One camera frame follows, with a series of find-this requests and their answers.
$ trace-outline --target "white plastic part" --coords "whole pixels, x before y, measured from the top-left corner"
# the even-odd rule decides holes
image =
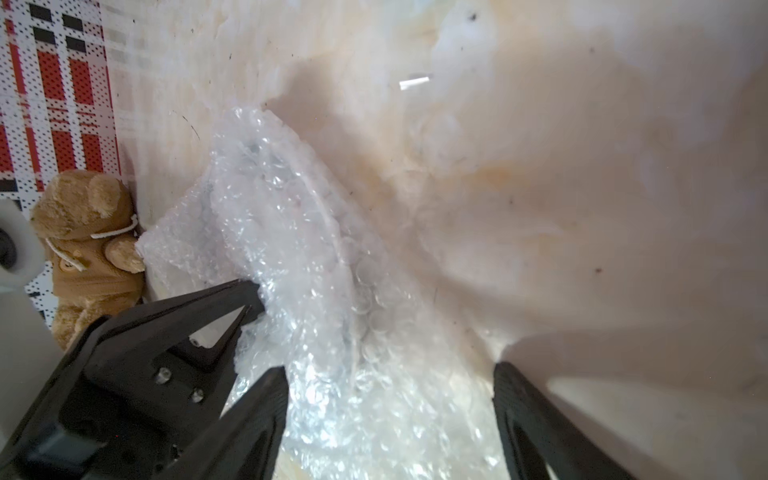
[[[0,293],[24,288],[43,270],[45,253],[40,240],[13,200],[0,200],[0,229],[14,244],[16,256],[9,269],[0,266]]]
[[[507,478],[487,385],[349,192],[269,111],[232,110],[218,131],[205,175],[137,248],[171,294],[261,285],[228,405],[285,365],[282,445],[313,478]]]

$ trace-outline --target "black metal bracket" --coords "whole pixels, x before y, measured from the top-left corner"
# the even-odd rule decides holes
[[[190,344],[190,334],[238,309],[213,348]],[[180,466],[215,470],[222,458],[237,455],[206,435],[218,439],[245,421],[279,445],[288,398],[282,369],[254,386],[270,391],[251,389],[236,404],[245,400],[242,406],[219,420],[236,376],[240,327],[262,312],[258,286],[238,280],[99,319],[78,337],[9,439],[0,478],[150,478],[182,459]],[[260,437],[231,438],[239,453],[263,457]],[[195,440],[207,455],[184,455]],[[276,455],[275,448],[266,452]],[[270,458],[256,466],[273,468]]]
[[[511,363],[493,373],[498,431],[511,480],[634,480]]]

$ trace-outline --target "stain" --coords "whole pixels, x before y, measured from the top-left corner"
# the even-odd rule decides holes
[[[224,12],[221,10],[221,8],[216,10],[214,16],[211,19],[214,26],[214,31],[216,32],[216,36],[219,35],[219,27],[223,25],[229,17],[229,15],[224,15]]]
[[[471,174],[458,177],[464,185],[482,190],[501,190],[510,184],[512,173],[503,167],[482,167]]]
[[[764,134],[768,125],[768,61],[745,82],[734,101],[734,110],[727,135],[734,140],[755,141],[764,152],[768,147],[768,136]]]
[[[409,16],[407,20],[403,18],[396,27],[399,30],[395,36],[396,41],[405,41],[409,50],[424,47],[431,49],[438,41],[440,24],[450,8],[449,2],[440,2],[413,17]]]
[[[197,135],[197,139],[200,140],[200,135],[197,133],[197,130],[195,129],[194,125],[192,125],[192,123],[189,120],[187,120],[187,117],[184,117],[183,115],[181,115],[179,112],[175,110],[173,110],[173,112],[177,115],[180,115],[184,119],[184,121],[186,121],[190,125],[190,127],[192,127],[192,131],[194,132],[195,135]]]
[[[677,129],[666,117],[656,117],[643,126],[644,139],[648,145],[668,152],[677,146]]]
[[[751,376],[739,386],[739,390],[742,393],[748,392],[749,390],[753,389],[758,383],[760,383],[760,378],[761,378],[760,374]]]

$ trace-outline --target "white string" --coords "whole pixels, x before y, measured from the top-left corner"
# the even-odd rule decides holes
[[[53,253],[57,254],[62,260],[69,262],[74,268],[78,269],[78,272],[85,271],[85,265],[67,255],[66,252],[62,252],[58,248],[54,247],[53,243],[51,243],[48,238],[45,239],[45,242],[48,244],[51,250],[53,250]]]
[[[131,230],[136,228],[138,223],[139,223],[139,218],[136,216],[136,214],[133,214],[131,215],[131,225],[128,225],[125,228],[121,228],[120,230],[112,230],[110,232],[102,232],[102,233],[92,233],[91,238],[114,237],[115,235],[120,235],[121,233],[130,232]],[[85,265],[83,265],[82,263],[78,262],[76,259],[67,255],[66,252],[62,252],[58,248],[54,247],[53,243],[51,243],[51,241],[48,238],[45,239],[45,242],[48,244],[51,250],[53,250],[53,253],[57,254],[59,258],[61,258],[62,260],[69,262],[72,266],[74,266],[74,268],[78,269],[78,272],[85,271]]]
[[[121,233],[130,232],[139,223],[139,217],[136,216],[136,214],[131,215],[131,224],[128,225],[125,228],[121,228],[120,230],[112,230],[111,232],[102,232],[102,233],[92,233],[91,238],[106,238],[106,237],[114,237],[115,235],[120,235]]]

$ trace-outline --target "teddy bear arm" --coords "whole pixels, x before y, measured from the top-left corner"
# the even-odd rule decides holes
[[[104,256],[120,270],[131,273],[144,271],[144,261],[136,251],[136,239],[129,233],[109,240],[104,246]]]

